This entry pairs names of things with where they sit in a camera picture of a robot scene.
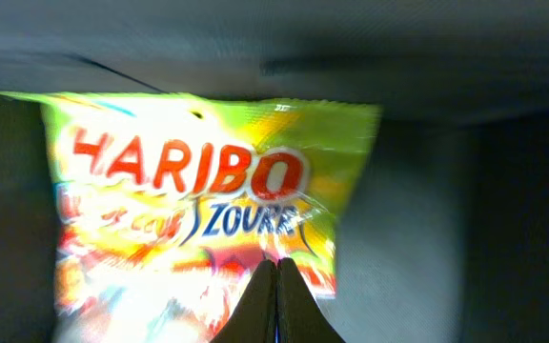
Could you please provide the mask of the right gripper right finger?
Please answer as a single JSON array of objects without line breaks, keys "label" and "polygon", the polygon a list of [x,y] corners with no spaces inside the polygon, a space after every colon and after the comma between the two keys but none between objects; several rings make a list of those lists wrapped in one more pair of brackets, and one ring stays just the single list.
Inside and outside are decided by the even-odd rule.
[{"label": "right gripper right finger", "polygon": [[282,343],[344,343],[317,306],[291,258],[277,262],[277,329]]}]

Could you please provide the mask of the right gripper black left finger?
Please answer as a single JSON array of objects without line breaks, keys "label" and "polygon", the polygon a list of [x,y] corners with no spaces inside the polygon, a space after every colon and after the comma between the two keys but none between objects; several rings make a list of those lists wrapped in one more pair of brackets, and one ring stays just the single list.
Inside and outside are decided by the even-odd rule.
[{"label": "right gripper black left finger", "polygon": [[212,343],[274,343],[276,281],[275,263],[261,261],[233,314]]}]

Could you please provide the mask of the Haribo gummy bag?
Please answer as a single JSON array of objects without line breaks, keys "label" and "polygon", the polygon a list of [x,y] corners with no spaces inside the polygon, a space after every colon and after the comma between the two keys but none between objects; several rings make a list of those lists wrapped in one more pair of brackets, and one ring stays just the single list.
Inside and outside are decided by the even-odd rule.
[{"label": "Haribo gummy bag", "polygon": [[29,93],[55,204],[57,342],[212,342],[263,260],[336,295],[336,227],[375,105]]}]

